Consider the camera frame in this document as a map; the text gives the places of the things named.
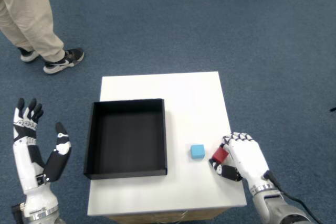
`black box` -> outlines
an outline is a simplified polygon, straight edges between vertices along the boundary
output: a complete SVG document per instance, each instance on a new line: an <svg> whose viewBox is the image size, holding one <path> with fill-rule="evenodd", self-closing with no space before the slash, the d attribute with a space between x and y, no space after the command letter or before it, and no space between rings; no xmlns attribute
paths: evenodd
<svg viewBox="0 0 336 224"><path fill-rule="evenodd" d="M84 174L90 179L166 175L164 100L93 103Z"/></svg>

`white shoe sole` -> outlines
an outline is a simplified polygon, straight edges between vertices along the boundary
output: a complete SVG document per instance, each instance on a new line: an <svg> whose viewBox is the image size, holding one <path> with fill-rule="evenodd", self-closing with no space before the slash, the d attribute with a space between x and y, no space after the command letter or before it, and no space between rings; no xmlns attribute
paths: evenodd
<svg viewBox="0 0 336 224"><path fill-rule="evenodd" d="M44 66L43 67L43 71L44 71L44 73L47 73L47 74L58 73L59 71L62 71L64 69L66 69L66 68L72 68L72 67L74 67L79 62L81 62L83 58L84 58L84 53L83 53L83 55L78 60L76 60L76 62L72 62L72 63L67 64L65 66L55 66L54 68L47 68L47 67Z"/></svg>
<svg viewBox="0 0 336 224"><path fill-rule="evenodd" d="M39 56L39 54L36 51L34 51L31 54L31 56L23 56L23 55L21 55L20 59L23 62L31 62L31 61L35 60L38 56Z"/></svg>

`sneaker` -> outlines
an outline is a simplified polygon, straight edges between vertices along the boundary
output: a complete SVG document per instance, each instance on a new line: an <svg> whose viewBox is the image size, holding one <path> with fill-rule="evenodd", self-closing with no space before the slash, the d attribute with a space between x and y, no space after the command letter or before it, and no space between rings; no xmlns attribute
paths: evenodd
<svg viewBox="0 0 336 224"><path fill-rule="evenodd" d="M21 61L23 62L32 62L38 57L37 51L28 52L25 49L18 47L21 52Z"/></svg>
<svg viewBox="0 0 336 224"><path fill-rule="evenodd" d="M48 74L57 73L63 69L74 67L84 58L84 51L81 48L75 48L65 51L64 58L57 62L46 61L43 71Z"/></svg>

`red block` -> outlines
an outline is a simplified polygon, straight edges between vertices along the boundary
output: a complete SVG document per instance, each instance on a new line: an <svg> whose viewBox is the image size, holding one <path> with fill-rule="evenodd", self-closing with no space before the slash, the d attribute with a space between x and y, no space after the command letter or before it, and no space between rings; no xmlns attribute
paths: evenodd
<svg viewBox="0 0 336 224"><path fill-rule="evenodd" d="M216 162L221 164L226 159L227 155L229 155L228 152L224 150L222 147L219 147L214 153L214 155L212 155L212 158Z"/></svg>

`leg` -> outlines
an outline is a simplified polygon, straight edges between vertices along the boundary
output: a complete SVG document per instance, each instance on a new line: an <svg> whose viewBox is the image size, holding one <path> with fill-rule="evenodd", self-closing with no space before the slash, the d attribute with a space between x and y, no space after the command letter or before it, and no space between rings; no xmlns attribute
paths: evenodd
<svg viewBox="0 0 336 224"><path fill-rule="evenodd" d="M64 57L63 42L54 34L49 0L3 1L13 22L45 60L56 62Z"/></svg>
<svg viewBox="0 0 336 224"><path fill-rule="evenodd" d="M21 47L26 51L34 50L29 41L13 22L3 0L0 0L0 30L14 46Z"/></svg>

